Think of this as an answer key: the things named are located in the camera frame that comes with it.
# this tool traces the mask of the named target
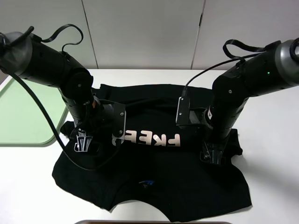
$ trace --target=white table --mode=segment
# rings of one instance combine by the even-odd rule
[[[198,70],[90,70],[93,86],[185,84]],[[211,88],[223,71],[210,71],[192,82]],[[299,87],[249,99],[235,128],[243,156],[233,163],[243,172],[253,207],[200,220],[232,224],[297,223],[299,219]],[[67,139],[60,135],[64,143]],[[0,147],[0,223],[74,224],[81,220],[168,221],[143,202],[122,203],[113,212],[63,190],[51,176],[61,153],[48,147]]]

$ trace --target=t-shirt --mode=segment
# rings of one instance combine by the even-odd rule
[[[56,184],[65,191],[111,210],[127,200],[139,200],[162,211],[171,222],[189,222],[218,216],[251,205],[248,185],[231,157],[241,155],[237,130],[232,129],[224,156],[225,166],[203,163],[201,138],[196,127],[176,126],[178,98],[183,86],[160,84],[93,89],[99,99],[126,105],[125,141],[109,163],[97,171],[85,171],[62,153],[53,169]],[[207,108],[212,91],[188,88],[190,108]],[[61,132],[70,135],[73,122]],[[105,161],[116,151],[111,126],[95,135],[101,150],[81,161]],[[75,141],[66,151],[72,157]]]

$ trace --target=table surface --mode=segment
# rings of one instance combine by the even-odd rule
[[[184,85],[198,70],[90,70],[94,88],[141,84]],[[192,82],[211,88],[224,71],[213,70]],[[244,174],[252,208],[199,222],[232,224],[297,223],[299,218],[299,87],[251,98],[235,124],[242,156],[232,161]],[[66,144],[67,139],[60,135]],[[0,223],[74,224],[81,220],[168,221],[143,202],[125,202],[113,211],[77,198],[54,182],[51,173],[61,154],[47,147],[0,147]]]

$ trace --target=green tray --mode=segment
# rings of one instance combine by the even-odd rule
[[[25,81],[39,98],[55,127],[65,120],[66,106],[56,88]],[[45,146],[54,134],[42,112],[14,80],[0,92],[0,146]]]

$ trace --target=black t-shirt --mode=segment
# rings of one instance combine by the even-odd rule
[[[225,150],[226,165],[214,166],[200,161],[200,138],[194,129],[175,124],[178,85],[112,87],[102,84],[94,89],[99,99],[126,105],[126,137],[119,153],[97,171],[73,165],[62,153],[53,170],[56,184],[67,192],[111,210],[126,200],[139,200],[161,210],[171,222],[188,222],[236,211],[251,205],[248,185],[241,171],[231,164],[241,155],[237,130],[233,129]],[[208,107],[212,91],[188,88],[191,108]],[[70,134],[72,122],[62,133]],[[115,152],[111,129],[103,127],[97,140],[104,161]],[[66,150],[70,155],[74,141]]]

